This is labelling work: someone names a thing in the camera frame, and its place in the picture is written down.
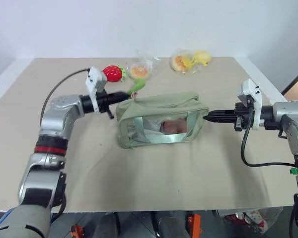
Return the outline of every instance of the strawberry toy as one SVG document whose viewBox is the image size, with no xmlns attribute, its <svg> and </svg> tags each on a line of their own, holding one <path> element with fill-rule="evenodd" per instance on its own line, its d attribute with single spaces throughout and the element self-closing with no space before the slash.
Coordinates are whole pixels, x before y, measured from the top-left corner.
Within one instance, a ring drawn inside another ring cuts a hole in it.
<svg viewBox="0 0 298 238">
<path fill-rule="evenodd" d="M 120 65 L 108 66 L 104 68 L 103 72 L 107 77 L 107 81 L 110 81 L 110 82 L 118 82 L 120 80 L 122 81 L 126 77 L 126 71 Z"/>
</svg>

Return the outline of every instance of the black wire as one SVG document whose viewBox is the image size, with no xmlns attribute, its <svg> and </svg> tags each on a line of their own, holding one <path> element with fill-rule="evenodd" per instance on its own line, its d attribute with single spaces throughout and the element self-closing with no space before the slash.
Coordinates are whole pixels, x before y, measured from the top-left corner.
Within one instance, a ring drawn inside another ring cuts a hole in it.
<svg viewBox="0 0 298 238">
<path fill-rule="evenodd" d="M 295 211 L 294 208 L 292 210 L 292 214 L 290 215 L 289 220 L 289 238 L 293 238 L 293 226 L 294 226 L 294 218 L 295 218 Z"/>
<path fill-rule="evenodd" d="M 246 130 L 245 130 L 245 134 L 243 137 L 243 141 L 242 141 L 242 146 L 240 148 L 240 156 L 242 158 L 242 161 L 244 162 L 244 164 L 246 164 L 249 167 L 261 167 L 261 166 L 270 166 L 270 165 L 285 165 L 285 166 L 291 166 L 291 167 L 295 167 L 294 164 L 290 164 L 290 163 L 283 163 L 283 162 L 272 162 L 272 163 L 262 163 L 262 164 L 250 164 L 246 161 L 245 159 L 245 146 L 246 146 L 246 141 L 247 141 L 247 137 L 250 131 L 250 128 L 252 126 L 253 123 L 253 118 L 254 118 L 254 112 L 253 112 L 253 108 L 250 107 L 249 108 L 249 119 L 247 122 L 247 126 L 246 126 Z"/>
<path fill-rule="evenodd" d="M 70 75 L 66 76 L 65 78 L 63 78 L 57 85 L 54 86 L 54 88 L 50 91 L 49 95 L 46 97 L 45 101 L 44 101 L 44 104 L 43 104 L 43 107 L 42 107 L 42 111 L 41 111 L 41 116 L 40 116 L 40 125 L 41 125 L 41 122 L 42 122 L 42 118 L 43 118 L 43 114 L 44 114 L 44 111 L 45 111 L 45 108 L 46 108 L 46 105 L 50 99 L 50 97 L 52 96 L 52 94 L 54 93 L 54 91 L 62 84 L 64 83 L 64 81 L 66 81 L 68 78 L 74 76 L 75 74 L 78 74 L 78 73 L 81 73 L 81 72 L 89 72 L 90 68 L 85 68 L 85 69 L 81 69 L 79 71 L 76 71 L 74 73 L 71 73 Z"/>
<path fill-rule="evenodd" d="M 63 214 L 63 212 L 64 212 L 64 210 L 65 210 L 65 207 L 66 207 L 66 196 L 65 196 L 65 194 L 64 194 L 63 199 L 62 199 L 62 204 L 61 204 L 60 210 L 59 210 L 59 212 L 58 212 L 56 215 L 54 215 L 54 216 L 51 218 L 51 224 L 52 224 L 53 222 L 55 222 L 55 220 L 58 219 L 58 218 Z"/>
</svg>

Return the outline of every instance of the white wall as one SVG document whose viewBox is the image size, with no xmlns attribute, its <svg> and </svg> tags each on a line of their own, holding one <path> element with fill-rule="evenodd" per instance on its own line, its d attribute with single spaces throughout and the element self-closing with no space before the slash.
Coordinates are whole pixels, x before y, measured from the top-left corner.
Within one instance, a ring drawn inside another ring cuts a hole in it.
<svg viewBox="0 0 298 238">
<path fill-rule="evenodd" d="M 250 56 L 282 90 L 298 74 L 297 38 L 298 0 L 0 0 L 0 46 L 17 58 L 201 49 Z"/>
</svg>

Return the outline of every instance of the green pouch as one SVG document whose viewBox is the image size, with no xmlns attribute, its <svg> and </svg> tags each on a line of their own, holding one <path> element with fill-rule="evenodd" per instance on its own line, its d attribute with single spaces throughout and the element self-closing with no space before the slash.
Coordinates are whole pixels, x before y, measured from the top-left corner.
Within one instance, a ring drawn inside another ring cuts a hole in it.
<svg viewBox="0 0 298 238">
<path fill-rule="evenodd" d="M 116 108 L 119 143 L 133 148 L 193 140 L 208 113 L 195 92 L 123 101 Z"/>
</svg>

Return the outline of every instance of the beige tablecloth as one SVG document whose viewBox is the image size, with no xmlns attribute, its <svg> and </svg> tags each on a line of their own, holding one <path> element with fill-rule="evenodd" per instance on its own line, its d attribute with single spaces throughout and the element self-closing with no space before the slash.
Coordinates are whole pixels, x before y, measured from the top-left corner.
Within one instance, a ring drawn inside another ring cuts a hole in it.
<svg viewBox="0 0 298 238">
<path fill-rule="evenodd" d="M 0 100 L 0 210 L 16 206 L 17 189 L 39 129 L 45 97 L 63 77 L 83 67 L 100 69 L 133 59 L 35 59 Z M 86 74 L 54 94 L 87 94 Z M 139 96 L 196 91 L 210 110 L 233 109 L 236 89 L 248 75 L 233 58 L 213 58 L 195 75 L 173 72 L 164 59 Z M 106 85 L 128 90 L 131 79 Z M 251 131 L 251 163 L 293 162 L 287 140 L 276 131 Z M 296 179 L 288 167 L 249 168 L 240 158 L 243 132 L 233 124 L 206 122 L 189 143 L 123 149 L 117 122 L 107 114 L 86 115 L 74 127 L 65 172 L 67 211 L 196 210 L 293 204 Z"/>
</svg>

